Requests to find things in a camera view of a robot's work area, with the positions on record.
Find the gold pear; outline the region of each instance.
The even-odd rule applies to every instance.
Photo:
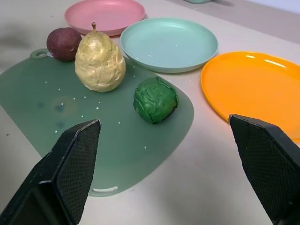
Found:
[[[89,89],[107,92],[118,87],[126,71],[125,60],[117,44],[108,35],[96,30],[80,42],[75,56],[75,72]]]

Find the toy fruit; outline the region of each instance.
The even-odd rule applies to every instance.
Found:
[[[133,106],[148,123],[159,123],[178,106],[175,88],[160,77],[149,78],[135,89]]]
[[[54,58],[72,61],[75,60],[81,39],[80,33],[74,28],[58,28],[49,34],[47,48]]]
[[[96,31],[94,22],[92,27],[94,30],[79,44],[75,72],[87,88],[107,92],[122,82],[126,71],[125,60],[116,43],[105,33]]]

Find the cutting board handle hole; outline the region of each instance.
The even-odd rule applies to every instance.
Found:
[[[44,57],[47,57],[48,49],[43,48],[43,49],[38,49],[35,50],[33,53],[30,54],[30,57],[33,59],[41,59]]]

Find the green cutting board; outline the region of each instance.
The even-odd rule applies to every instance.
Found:
[[[189,131],[194,108],[177,88],[179,107],[169,118],[155,125],[140,118],[133,108],[135,88],[157,75],[129,59],[121,85],[98,93],[80,82],[74,62],[60,62],[46,54],[46,49],[37,50],[0,75],[0,105],[42,157],[64,130],[101,119],[90,195],[114,195],[140,182],[176,149]],[[93,191],[112,187],[118,189]]]

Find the table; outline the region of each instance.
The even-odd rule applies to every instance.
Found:
[[[46,45],[66,27],[65,10],[77,0],[1,0],[0,73]],[[218,54],[259,51],[300,64],[300,45],[165,0],[139,0],[148,17],[181,17],[209,28]],[[241,166],[231,129],[201,89],[201,70],[161,75],[191,99],[195,118],[174,153],[143,181],[118,195],[88,197],[81,225],[271,225]],[[40,156],[0,108],[0,211]]]

